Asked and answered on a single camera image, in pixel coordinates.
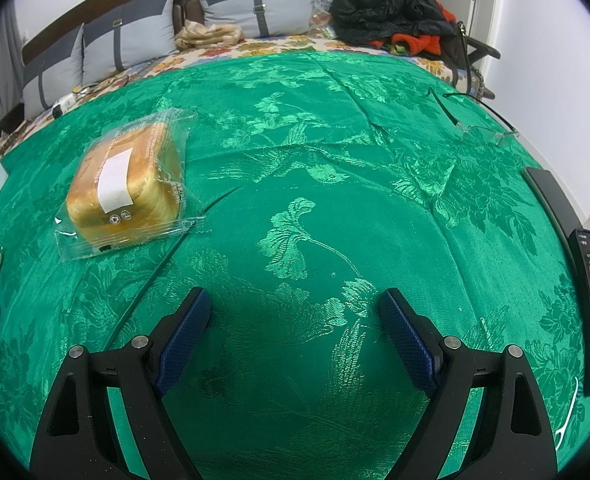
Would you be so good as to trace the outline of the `beige folded cloth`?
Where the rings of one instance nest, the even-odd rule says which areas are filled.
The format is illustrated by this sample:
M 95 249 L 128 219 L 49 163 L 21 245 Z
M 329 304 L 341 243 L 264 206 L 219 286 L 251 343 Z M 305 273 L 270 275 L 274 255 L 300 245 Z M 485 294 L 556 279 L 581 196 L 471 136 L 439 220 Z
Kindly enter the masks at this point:
M 175 46 L 179 51 L 200 48 L 227 48 L 239 44 L 244 39 L 244 32 L 239 25 L 214 24 L 204 25 L 185 20 L 183 27 L 176 33 Z

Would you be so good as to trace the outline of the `eyeglasses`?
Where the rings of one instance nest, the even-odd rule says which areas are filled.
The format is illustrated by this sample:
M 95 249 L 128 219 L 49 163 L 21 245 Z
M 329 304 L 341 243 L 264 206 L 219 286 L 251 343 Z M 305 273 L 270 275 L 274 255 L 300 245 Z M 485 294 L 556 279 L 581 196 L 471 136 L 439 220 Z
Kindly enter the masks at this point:
M 462 92 L 438 92 L 432 88 L 426 95 L 434 100 L 461 136 L 462 141 L 491 146 L 514 140 L 520 132 L 511 122 L 486 105 L 482 100 Z

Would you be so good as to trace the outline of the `green floral tablecloth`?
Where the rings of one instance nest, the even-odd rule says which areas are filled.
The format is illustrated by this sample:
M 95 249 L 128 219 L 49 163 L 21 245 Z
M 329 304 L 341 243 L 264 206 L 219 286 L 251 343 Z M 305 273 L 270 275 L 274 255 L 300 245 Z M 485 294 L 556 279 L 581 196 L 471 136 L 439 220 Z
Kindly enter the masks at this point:
M 421 68 L 348 52 L 237 58 L 81 105 L 2 158 L 0 438 L 29 460 L 66 351 L 118 348 L 188 291 L 214 315 L 166 396 L 208 479 L 381 479 L 425 408 L 376 304 L 398 288 L 474 349 L 517 344 L 566 464 L 590 434 L 571 273 L 516 140 L 461 140 Z M 95 139 L 166 108 L 194 116 L 201 226 L 63 261 L 53 231 Z

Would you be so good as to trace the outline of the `grey cushion left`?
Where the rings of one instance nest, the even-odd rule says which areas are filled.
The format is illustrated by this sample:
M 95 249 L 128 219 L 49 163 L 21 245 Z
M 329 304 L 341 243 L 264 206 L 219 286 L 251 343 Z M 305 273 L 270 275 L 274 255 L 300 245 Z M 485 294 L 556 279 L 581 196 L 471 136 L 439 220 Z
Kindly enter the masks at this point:
M 68 32 L 24 67 L 22 102 L 31 120 L 82 83 L 83 26 Z

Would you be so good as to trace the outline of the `packaged bread loaf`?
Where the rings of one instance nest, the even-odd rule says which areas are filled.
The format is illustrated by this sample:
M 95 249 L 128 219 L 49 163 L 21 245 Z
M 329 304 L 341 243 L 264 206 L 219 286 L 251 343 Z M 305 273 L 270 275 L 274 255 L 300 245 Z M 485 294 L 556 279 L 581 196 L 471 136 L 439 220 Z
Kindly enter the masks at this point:
M 205 208 L 185 177 L 193 122 L 185 110 L 168 108 L 90 145 L 54 219 L 62 260 L 117 252 L 204 223 Z

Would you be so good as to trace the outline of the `white power adapter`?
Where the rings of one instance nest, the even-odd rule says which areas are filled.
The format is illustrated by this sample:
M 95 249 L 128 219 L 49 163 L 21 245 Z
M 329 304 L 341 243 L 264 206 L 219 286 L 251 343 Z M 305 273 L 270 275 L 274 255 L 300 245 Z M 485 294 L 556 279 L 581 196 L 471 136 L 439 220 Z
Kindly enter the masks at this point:
M 77 105 L 77 94 L 70 92 L 66 96 L 62 96 L 52 106 L 52 117 L 54 119 L 61 118 L 62 116 L 69 113 Z

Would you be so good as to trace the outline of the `black and orange clothes pile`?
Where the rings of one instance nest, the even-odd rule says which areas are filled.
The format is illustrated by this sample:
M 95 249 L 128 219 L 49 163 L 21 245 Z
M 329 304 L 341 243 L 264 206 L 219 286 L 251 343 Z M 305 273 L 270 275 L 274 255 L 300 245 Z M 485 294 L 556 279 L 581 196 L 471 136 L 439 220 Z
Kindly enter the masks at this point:
M 346 44 L 388 46 L 404 55 L 441 55 L 456 17 L 437 0 L 332 0 L 335 35 Z

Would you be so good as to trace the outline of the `black tablet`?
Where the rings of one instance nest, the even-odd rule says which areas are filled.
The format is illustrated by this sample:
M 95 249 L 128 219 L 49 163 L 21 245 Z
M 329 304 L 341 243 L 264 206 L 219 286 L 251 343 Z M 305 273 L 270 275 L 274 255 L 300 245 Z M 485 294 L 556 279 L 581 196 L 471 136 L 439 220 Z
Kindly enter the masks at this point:
M 575 266 L 570 239 L 573 232 L 582 227 L 582 222 L 580 222 L 580 218 L 563 192 L 561 185 L 549 170 L 542 168 L 524 167 L 522 176 L 537 197 L 539 204 L 545 209 L 566 253 L 568 262 Z

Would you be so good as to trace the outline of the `grey cushion middle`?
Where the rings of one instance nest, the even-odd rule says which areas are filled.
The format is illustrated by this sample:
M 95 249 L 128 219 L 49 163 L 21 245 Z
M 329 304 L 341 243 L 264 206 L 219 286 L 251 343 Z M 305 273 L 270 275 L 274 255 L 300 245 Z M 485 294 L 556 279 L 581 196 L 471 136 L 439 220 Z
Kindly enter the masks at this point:
M 175 0 L 131 0 L 83 25 L 82 84 L 176 51 Z

